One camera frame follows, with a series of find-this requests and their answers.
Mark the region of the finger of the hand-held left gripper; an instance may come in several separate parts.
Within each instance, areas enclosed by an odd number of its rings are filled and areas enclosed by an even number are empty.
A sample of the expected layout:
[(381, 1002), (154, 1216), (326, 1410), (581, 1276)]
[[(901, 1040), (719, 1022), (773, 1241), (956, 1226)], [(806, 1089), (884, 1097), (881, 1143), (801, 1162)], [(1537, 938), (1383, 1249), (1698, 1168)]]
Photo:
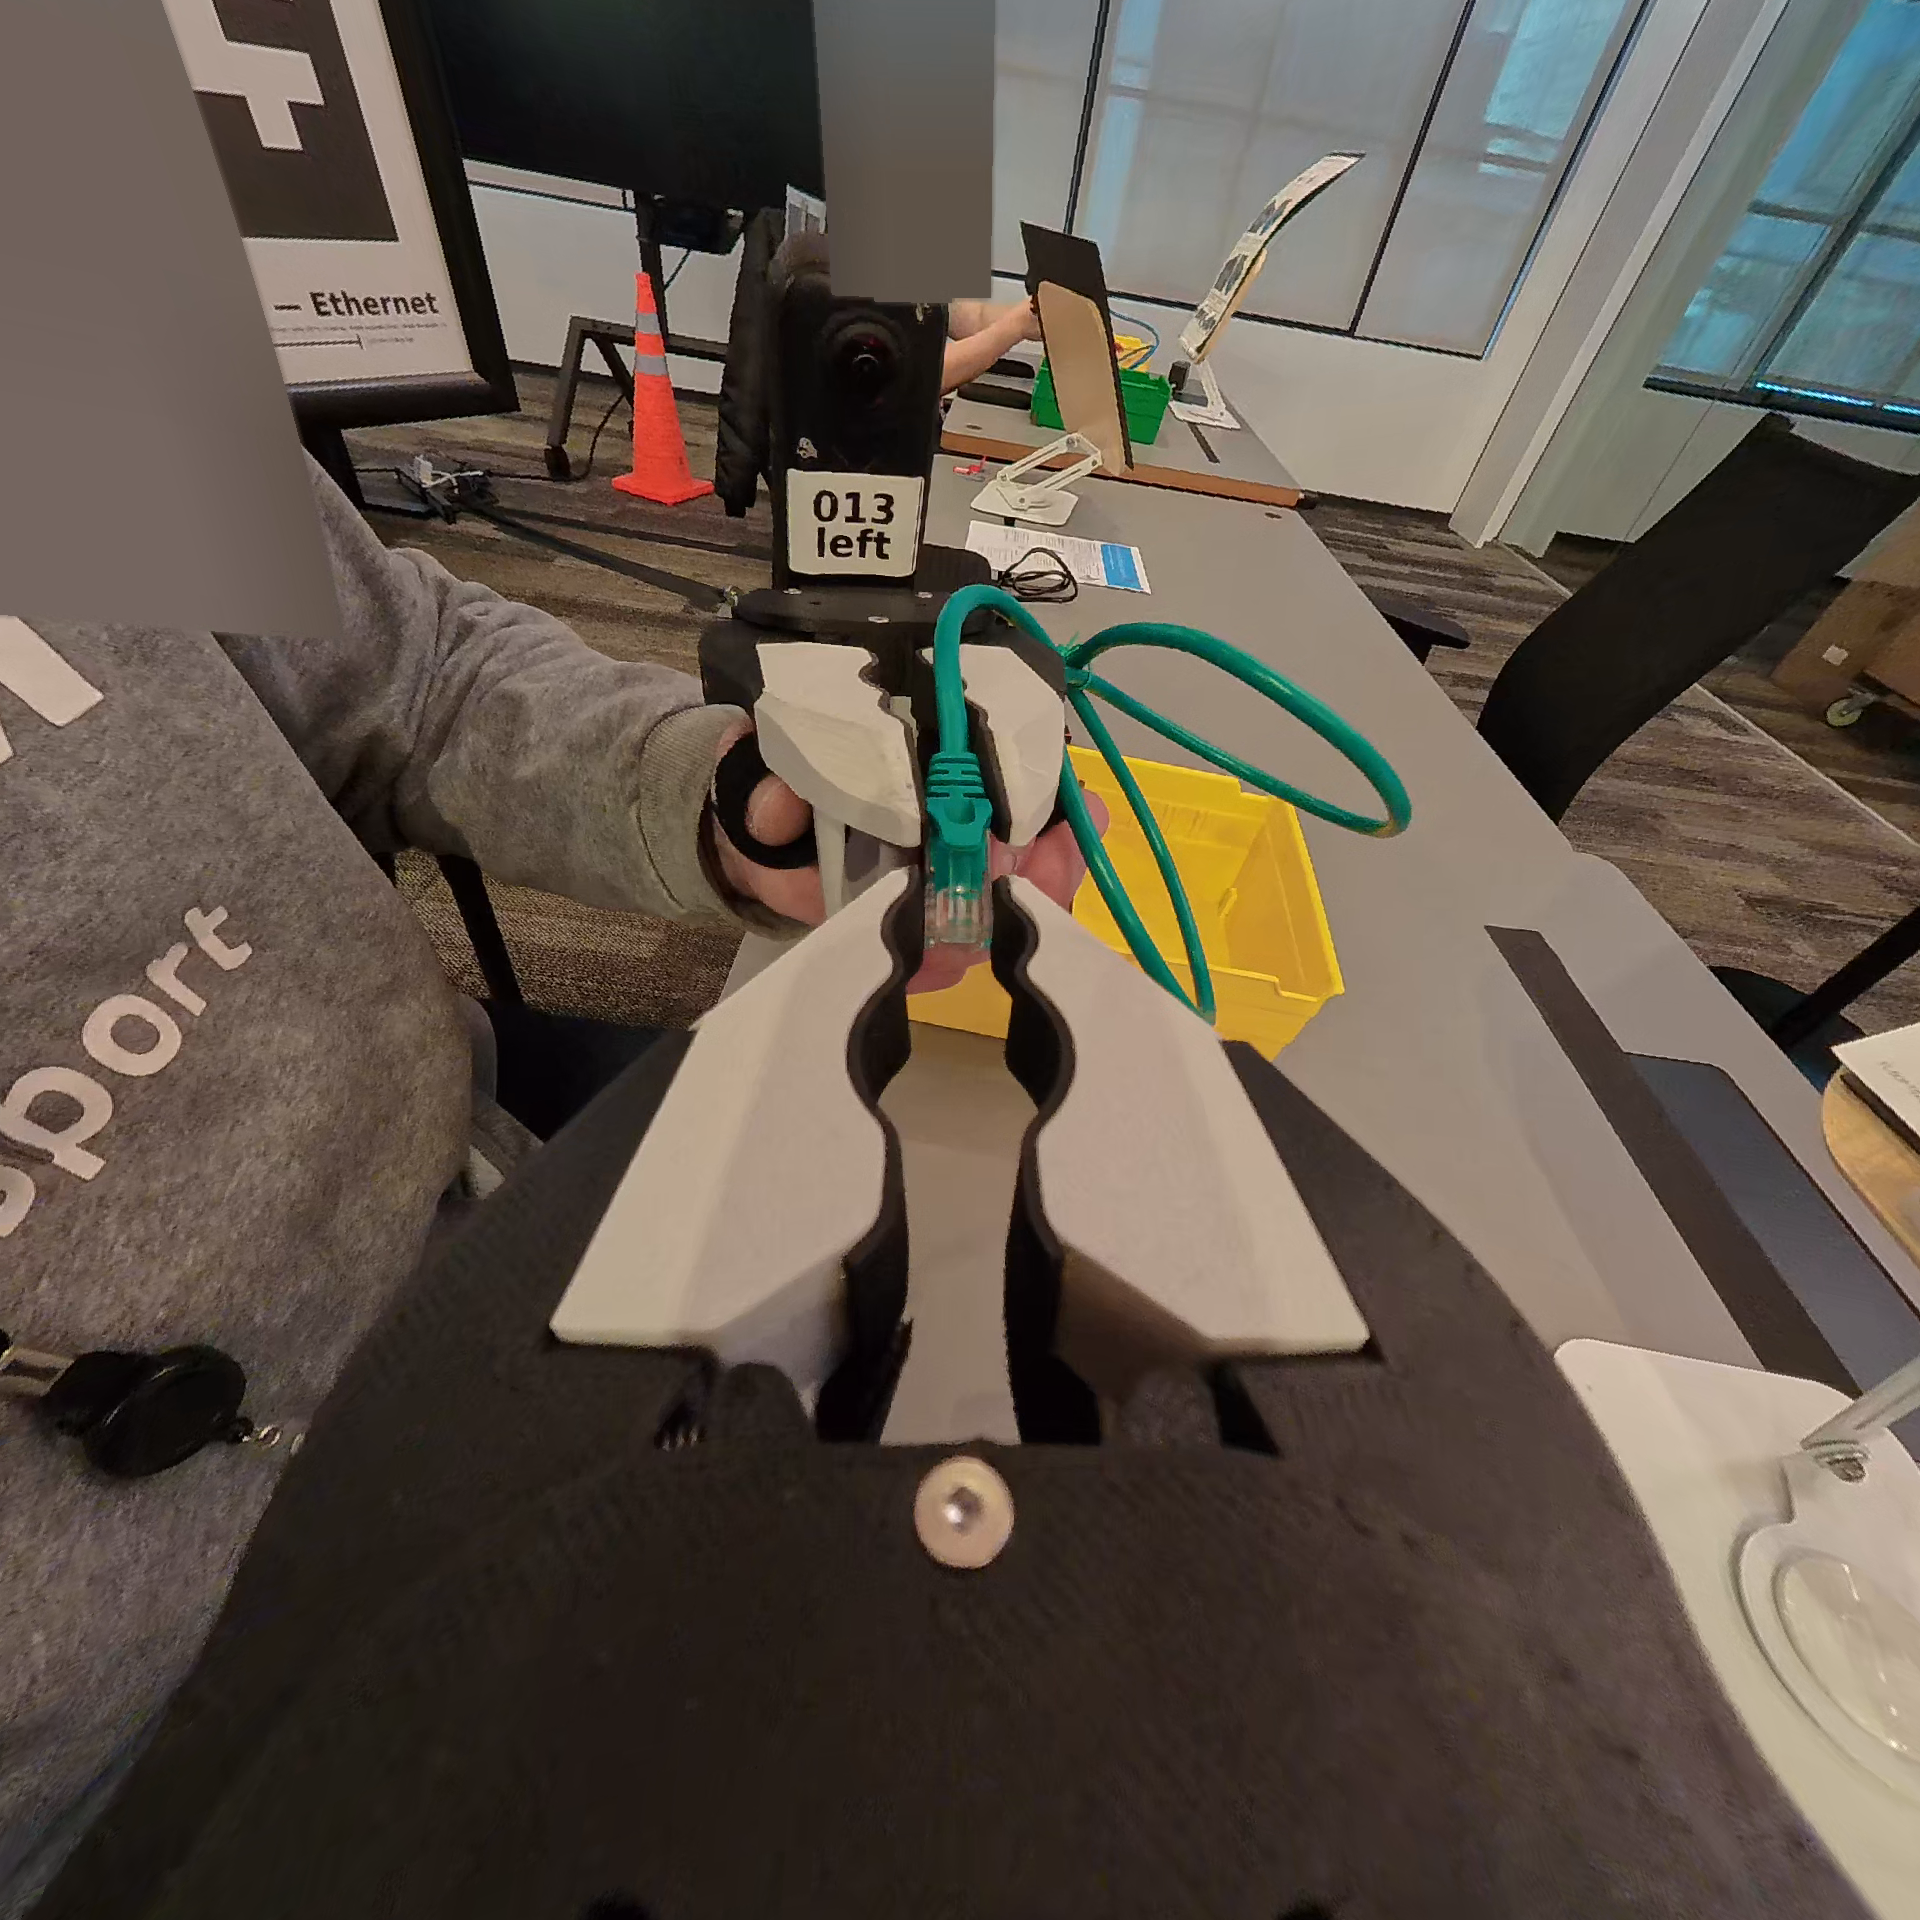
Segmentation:
[(993, 838), (1029, 847), (1049, 826), (1065, 764), (1065, 687), (1034, 650), (961, 642), (969, 746), (993, 801)]
[(819, 818), (889, 847), (921, 840), (921, 769), (908, 713), (881, 687), (881, 662), (839, 640), (756, 648), (759, 755)]

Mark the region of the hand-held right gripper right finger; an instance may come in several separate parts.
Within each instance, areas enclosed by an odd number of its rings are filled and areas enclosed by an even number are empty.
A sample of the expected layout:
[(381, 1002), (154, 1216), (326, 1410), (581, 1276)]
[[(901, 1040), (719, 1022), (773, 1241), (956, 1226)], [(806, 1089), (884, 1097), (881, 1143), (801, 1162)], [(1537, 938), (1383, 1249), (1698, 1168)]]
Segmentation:
[(1252, 1086), (1266, 1059), (998, 881), (993, 971), (1029, 1097), (1001, 1324), (1020, 1441), (1092, 1444), (1146, 1378), (1351, 1359), (1371, 1330)]

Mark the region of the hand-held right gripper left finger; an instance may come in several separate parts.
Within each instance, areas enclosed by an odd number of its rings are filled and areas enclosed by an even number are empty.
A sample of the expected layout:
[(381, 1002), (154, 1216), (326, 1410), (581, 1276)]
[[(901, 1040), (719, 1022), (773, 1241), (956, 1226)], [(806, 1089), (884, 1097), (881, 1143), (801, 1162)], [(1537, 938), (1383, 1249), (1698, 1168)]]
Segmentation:
[(909, 1326), (903, 1154), (924, 882), (889, 871), (692, 1033), (549, 1328), (773, 1366), (827, 1443), (876, 1443)]

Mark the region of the yellow plastic bin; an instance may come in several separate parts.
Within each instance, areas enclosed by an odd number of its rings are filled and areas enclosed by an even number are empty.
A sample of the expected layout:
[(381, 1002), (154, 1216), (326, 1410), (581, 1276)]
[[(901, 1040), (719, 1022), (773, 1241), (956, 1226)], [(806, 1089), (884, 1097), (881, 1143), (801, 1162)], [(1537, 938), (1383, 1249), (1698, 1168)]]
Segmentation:
[[(1111, 811), (1105, 850), (1125, 894), (1180, 986), (1190, 987), (1180, 924), (1119, 785), (1097, 752), (1075, 746), (1069, 758), (1085, 793), (1100, 795)], [(1343, 995), (1295, 810), (1246, 791), (1227, 775), (1150, 759), (1125, 764), (1187, 890), (1211, 971), (1215, 1033), (1275, 1060), (1330, 1000)], [(1076, 890), (1073, 916), (1139, 971), (1092, 881)], [(981, 964), (943, 992), (909, 996), (908, 1016), (914, 1024), (1003, 1040), (1010, 1002)]]

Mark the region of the person's left forearm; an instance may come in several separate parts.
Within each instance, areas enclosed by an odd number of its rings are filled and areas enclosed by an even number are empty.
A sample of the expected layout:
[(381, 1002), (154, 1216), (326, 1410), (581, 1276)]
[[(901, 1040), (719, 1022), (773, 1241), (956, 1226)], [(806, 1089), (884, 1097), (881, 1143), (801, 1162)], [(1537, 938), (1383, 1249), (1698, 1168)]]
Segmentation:
[(367, 848), (471, 858), (615, 912), (782, 927), (729, 890), (709, 818), (740, 710), (383, 547), (318, 463), (307, 476), (342, 639), (220, 644)]

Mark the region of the person's left hand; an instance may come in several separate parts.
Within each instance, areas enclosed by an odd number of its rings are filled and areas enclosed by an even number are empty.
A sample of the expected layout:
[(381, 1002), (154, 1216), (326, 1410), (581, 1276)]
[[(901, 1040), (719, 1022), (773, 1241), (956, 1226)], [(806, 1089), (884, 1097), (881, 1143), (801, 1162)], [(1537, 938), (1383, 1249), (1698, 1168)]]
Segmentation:
[[(778, 775), (765, 775), (745, 798), (740, 823), (755, 844), (787, 848), (812, 831), (812, 808)], [(717, 823), (711, 810), (703, 826), (711, 828), (717, 884), (737, 904), (740, 919), (750, 919), (756, 907), (770, 921), (773, 938), (787, 942), (825, 921), (825, 884), (819, 867), (769, 868)], [(1073, 911), (1073, 898), (1087, 875), (1087, 865), (1065, 820), (1049, 826), (1023, 848), (1009, 848), (993, 840), (989, 859), (994, 879), (1023, 879), (1063, 911)], [(905, 991), (909, 996), (943, 992), (974, 968), (979, 961), (969, 954), (932, 947)]]

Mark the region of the printed paper sheet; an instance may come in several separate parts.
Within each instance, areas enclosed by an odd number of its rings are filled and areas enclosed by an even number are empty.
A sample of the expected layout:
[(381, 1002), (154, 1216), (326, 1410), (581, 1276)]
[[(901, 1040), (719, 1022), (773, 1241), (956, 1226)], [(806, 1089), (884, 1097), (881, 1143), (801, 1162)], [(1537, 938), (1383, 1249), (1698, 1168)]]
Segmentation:
[(1150, 593), (1140, 548), (1078, 535), (972, 519), (967, 552), (981, 555), (998, 587), (1031, 601), (1068, 601), (1085, 587)]

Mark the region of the orange traffic cone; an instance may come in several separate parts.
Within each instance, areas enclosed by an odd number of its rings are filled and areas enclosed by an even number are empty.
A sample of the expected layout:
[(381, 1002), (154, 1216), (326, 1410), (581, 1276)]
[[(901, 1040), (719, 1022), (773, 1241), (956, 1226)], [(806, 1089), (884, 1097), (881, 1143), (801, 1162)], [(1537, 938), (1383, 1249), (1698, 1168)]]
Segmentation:
[(714, 496), (714, 481), (698, 476), (687, 465), (663, 316), (647, 271), (636, 273), (631, 467), (613, 476), (613, 490), (663, 508)]

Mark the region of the white document stand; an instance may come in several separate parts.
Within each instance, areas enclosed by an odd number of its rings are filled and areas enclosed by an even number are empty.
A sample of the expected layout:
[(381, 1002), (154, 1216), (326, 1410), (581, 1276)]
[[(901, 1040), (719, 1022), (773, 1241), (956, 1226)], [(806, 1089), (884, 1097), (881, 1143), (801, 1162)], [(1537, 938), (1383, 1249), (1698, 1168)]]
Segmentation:
[(1803, 1433), (1825, 1383), (1571, 1339), (1555, 1356), (1612, 1449), (1686, 1618), (1787, 1787), (1916, 1818), (1916, 1463), (1890, 1436), (1854, 1482)]
[(1210, 366), (1227, 323), (1242, 311), (1277, 233), (1330, 185), (1349, 175), (1363, 154), (1332, 151), (1289, 178), (1249, 225), (1220, 263), (1218, 275), (1188, 316), (1167, 372), (1171, 412), (1190, 425), (1233, 427), (1227, 402)]
[(1133, 476), (1123, 408), (1113, 311), (1097, 246), (1069, 231), (1021, 225), (1029, 296), (1037, 305), (1044, 368), (1065, 432), (1003, 467), (972, 502), (974, 514), (1060, 528), (1069, 486), (1105, 468)]

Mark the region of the green plastic bin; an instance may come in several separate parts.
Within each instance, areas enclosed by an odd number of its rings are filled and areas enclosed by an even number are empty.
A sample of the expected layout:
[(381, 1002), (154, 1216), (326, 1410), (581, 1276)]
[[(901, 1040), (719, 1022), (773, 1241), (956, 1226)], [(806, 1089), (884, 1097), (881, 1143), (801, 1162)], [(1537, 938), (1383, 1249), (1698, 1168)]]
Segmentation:
[[(1162, 423), (1167, 412), (1167, 379), (1146, 368), (1126, 368), (1119, 364), (1116, 366), (1116, 372), (1119, 383), (1119, 408), (1126, 440), (1133, 449), (1151, 447), (1158, 440)], [(1034, 425), (1065, 431), (1049, 361), (1041, 361), (1031, 392), (1029, 419)]]

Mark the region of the black monitor on stand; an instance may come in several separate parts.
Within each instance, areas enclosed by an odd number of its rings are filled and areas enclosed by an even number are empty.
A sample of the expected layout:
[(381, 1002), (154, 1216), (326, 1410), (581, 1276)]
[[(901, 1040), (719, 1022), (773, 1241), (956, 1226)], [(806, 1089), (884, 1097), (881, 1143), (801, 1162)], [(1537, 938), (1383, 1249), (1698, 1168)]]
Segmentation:
[(722, 399), (764, 370), (787, 190), (825, 185), (810, 2), (435, 2), (465, 159), (631, 192), (642, 281), (661, 252), (742, 246)]

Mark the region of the black badge reel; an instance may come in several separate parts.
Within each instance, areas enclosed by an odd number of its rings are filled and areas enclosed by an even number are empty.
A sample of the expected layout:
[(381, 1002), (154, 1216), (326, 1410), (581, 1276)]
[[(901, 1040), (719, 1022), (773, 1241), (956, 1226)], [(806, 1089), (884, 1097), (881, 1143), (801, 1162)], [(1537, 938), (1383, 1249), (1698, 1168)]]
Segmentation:
[(206, 1345), (63, 1356), (2, 1332), (4, 1401), (118, 1482), (157, 1476), (206, 1449), (295, 1449), (295, 1428), (246, 1416), (246, 1393), (246, 1369)]

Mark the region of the black office chair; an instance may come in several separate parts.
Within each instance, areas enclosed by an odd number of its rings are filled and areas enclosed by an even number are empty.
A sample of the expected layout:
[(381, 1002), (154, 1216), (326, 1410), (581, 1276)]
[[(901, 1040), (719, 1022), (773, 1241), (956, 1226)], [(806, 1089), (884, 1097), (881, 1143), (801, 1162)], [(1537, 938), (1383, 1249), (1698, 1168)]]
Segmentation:
[[(1825, 586), (1916, 503), (1916, 471), (1894, 471), (1765, 416), (1667, 516), (1625, 547), (1526, 635), (1495, 675), (1476, 734), (1538, 811), (1562, 823), (1582, 790), (1635, 734), (1715, 667)], [(1735, 798), (1771, 803), (1766, 833), (1791, 847), (1812, 835), (1796, 879), (1805, 906), (1828, 912), (1845, 855), (1833, 782), (1783, 758), (1791, 772), (1735, 775)], [(1815, 987), (1715, 968), (1718, 983), (1803, 1078), (1821, 1083), (1836, 1047), (1861, 1038), (1849, 1009), (1916, 958), (1916, 890), (1906, 915)]]

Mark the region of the cardboard box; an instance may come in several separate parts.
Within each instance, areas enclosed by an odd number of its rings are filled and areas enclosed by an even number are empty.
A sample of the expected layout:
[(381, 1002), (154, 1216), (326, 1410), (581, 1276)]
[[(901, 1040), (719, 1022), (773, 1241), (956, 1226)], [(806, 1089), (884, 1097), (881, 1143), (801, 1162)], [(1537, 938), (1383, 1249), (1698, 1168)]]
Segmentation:
[(1890, 705), (1917, 716), (1917, 508), (1910, 506), (1854, 564), (1849, 584), (1771, 670), (1771, 681), (1815, 713)]

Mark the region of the framed wall poster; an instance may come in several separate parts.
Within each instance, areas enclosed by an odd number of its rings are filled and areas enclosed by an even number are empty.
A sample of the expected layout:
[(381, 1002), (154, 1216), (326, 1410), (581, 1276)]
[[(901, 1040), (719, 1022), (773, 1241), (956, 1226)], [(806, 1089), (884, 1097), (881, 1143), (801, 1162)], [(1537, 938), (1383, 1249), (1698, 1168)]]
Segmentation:
[(163, 10), (301, 431), (511, 412), (426, 6)]

